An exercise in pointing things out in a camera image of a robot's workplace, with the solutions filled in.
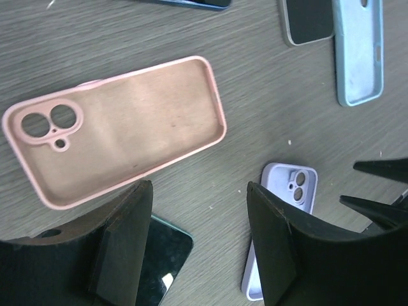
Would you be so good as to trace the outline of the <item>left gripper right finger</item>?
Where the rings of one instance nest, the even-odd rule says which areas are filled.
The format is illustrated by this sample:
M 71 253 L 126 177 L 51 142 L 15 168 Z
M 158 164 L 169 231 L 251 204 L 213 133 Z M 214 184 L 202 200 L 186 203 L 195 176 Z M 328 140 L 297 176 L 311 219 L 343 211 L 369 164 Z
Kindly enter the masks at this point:
M 266 305 L 407 304 L 407 224 L 356 233 L 255 182 L 247 210 Z

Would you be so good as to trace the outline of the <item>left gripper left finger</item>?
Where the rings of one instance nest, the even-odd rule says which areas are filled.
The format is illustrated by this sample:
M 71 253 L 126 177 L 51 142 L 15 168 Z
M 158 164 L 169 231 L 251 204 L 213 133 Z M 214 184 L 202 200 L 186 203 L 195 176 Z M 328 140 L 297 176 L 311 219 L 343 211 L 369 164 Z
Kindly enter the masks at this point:
M 143 180 L 36 237 L 1 242 L 2 305 L 134 305 L 152 212 Z

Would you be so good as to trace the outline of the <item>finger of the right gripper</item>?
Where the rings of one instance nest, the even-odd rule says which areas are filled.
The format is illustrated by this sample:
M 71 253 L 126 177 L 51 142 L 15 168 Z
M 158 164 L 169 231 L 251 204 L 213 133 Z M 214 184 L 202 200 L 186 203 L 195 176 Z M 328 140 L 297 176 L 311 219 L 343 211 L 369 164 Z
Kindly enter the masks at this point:
M 376 201 L 342 195 L 340 203 L 370 219 L 382 230 L 391 230 L 407 224 L 407 210 Z
M 378 177 L 408 183 L 408 159 L 392 159 L 377 161 L 357 161 L 353 169 Z

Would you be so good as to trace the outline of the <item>dark green phone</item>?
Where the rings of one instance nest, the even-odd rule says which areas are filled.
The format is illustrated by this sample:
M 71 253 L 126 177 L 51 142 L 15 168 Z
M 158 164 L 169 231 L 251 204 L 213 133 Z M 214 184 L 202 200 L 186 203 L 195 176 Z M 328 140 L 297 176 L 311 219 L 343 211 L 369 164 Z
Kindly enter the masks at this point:
M 162 303 L 193 246 L 189 233 L 157 216 L 151 216 L 136 306 Z

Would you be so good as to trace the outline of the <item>pink phone case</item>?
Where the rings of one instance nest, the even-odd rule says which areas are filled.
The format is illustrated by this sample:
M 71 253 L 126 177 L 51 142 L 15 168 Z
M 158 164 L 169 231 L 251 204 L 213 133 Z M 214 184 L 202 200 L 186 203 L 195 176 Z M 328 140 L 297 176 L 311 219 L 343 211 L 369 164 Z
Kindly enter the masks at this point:
M 68 210 L 219 143 L 227 123 L 195 55 L 17 103 L 2 128 L 42 203 Z

